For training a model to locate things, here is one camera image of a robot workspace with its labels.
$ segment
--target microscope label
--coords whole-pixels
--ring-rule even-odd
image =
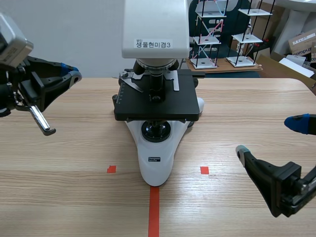
[[[148,157],[148,162],[160,162],[160,157]]]
[[[134,48],[173,49],[173,40],[172,39],[135,39]]]

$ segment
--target microscope base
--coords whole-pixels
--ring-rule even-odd
[[[204,101],[198,98],[200,114],[203,112]],[[159,143],[147,141],[141,131],[145,121],[127,122],[138,150],[138,162],[145,182],[151,186],[160,186],[167,181],[173,166],[174,154],[188,129],[190,122],[168,121],[171,133],[167,140]]]

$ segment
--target white wall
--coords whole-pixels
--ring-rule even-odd
[[[303,28],[303,32],[307,32],[315,28],[316,28],[316,12],[312,12],[306,20],[305,26]]]
[[[134,60],[121,57],[123,0],[0,0],[27,39],[31,56],[64,62],[84,77],[117,76]]]

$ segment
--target robotic arm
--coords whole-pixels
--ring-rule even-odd
[[[289,117],[284,124],[295,132],[316,135],[316,115]],[[316,196],[316,167],[301,178],[301,166],[296,163],[277,167],[256,159],[245,146],[238,146],[236,152],[274,217],[289,217]]]
[[[28,111],[49,136],[56,130],[41,112],[82,76],[75,67],[28,56],[32,50],[14,21],[0,13],[0,117]]]

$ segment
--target microscope stage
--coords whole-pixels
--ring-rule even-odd
[[[149,75],[141,80],[132,80],[144,92],[139,92],[124,82],[121,83],[115,104],[115,119],[128,120],[181,120],[197,121],[199,107],[192,75],[178,72],[179,91],[173,90],[173,81],[165,81],[166,99],[162,103],[149,99]]]

